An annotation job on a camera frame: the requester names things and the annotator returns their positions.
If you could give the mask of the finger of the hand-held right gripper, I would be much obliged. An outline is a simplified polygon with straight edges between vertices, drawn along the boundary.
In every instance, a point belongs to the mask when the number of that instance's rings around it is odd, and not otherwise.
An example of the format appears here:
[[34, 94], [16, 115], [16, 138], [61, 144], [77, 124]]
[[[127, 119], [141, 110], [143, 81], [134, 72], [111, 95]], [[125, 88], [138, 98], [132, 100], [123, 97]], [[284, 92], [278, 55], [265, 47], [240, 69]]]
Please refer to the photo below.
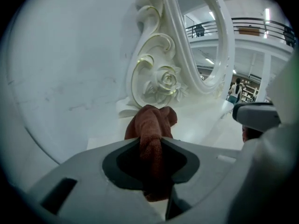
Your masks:
[[232, 117], [241, 125], [262, 133], [281, 124], [275, 106], [266, 102], [236, 104]]

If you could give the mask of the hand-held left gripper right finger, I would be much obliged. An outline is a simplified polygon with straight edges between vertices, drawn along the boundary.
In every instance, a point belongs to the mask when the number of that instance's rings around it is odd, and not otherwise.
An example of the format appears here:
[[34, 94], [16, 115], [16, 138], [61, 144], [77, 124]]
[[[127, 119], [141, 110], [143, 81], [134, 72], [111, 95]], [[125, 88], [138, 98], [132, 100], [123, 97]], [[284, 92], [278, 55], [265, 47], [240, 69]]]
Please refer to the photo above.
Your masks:
[[165, 166], [172, 183], [165, 219], [188, 211], [222, 181], [241, 153], [162, 138]]

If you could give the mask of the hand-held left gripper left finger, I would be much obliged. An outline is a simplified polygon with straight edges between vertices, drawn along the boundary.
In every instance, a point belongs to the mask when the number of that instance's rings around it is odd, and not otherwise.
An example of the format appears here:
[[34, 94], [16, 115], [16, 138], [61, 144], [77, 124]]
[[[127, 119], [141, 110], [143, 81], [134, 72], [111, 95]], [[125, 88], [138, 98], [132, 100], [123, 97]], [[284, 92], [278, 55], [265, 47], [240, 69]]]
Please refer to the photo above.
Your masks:
[[137, 139], [122, 140], [74, 155], [29, 191], [46, 224], [160, 224], [163, 219], [139, 190], [121, 189], [105, 175], [106, 156]]

